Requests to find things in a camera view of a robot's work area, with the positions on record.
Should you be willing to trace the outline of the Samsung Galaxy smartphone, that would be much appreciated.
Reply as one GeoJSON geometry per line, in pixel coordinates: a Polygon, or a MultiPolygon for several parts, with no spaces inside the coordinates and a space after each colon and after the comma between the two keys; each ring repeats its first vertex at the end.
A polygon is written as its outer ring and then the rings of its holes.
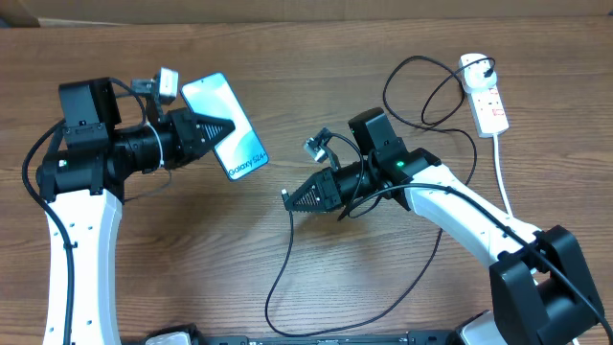
{"type": "Polygon", "coordinates": [[[230,180],[239,180],[269,162],[268,154],[222,73],[184,84],[181,94],[189,109],[201,116],[216,158],[230,180]]]}

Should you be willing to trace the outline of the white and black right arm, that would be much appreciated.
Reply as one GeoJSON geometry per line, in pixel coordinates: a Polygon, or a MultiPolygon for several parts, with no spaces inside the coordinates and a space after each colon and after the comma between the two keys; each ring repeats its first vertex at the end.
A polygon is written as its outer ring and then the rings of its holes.
{"type": "Polygon", "coordinates": [[[305,150],[329,167],[294,193],[282,193],[289,213],[349,213],[364,202],[395,200],[430,220],[488,270],[491,310],[453,331],[439,344],[570,344],[601,325],[610,334],[602,301],[579,242],[557,225],[547,231],[513,218],[471,191],[425,149],[408,150],[377,107],[349,121],[358,161],[343,167],[322,129],[305,150]]]}

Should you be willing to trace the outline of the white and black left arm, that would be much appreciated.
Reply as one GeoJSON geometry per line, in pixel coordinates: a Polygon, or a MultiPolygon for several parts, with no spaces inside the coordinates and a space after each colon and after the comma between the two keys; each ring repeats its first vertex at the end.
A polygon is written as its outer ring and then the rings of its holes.
{"type": "Polygon", "coordinates": [[[162,113],[155,90],[133,96],[142,112],[121,128],[115,78],[64,83],[63,118],[27,153],[22,181],[49,226],[46,344],[118,344],[116,243],[125,181],[136,172],[172,172],[204,156],[235,129],[234,121],[187,107],[162,113]]]}

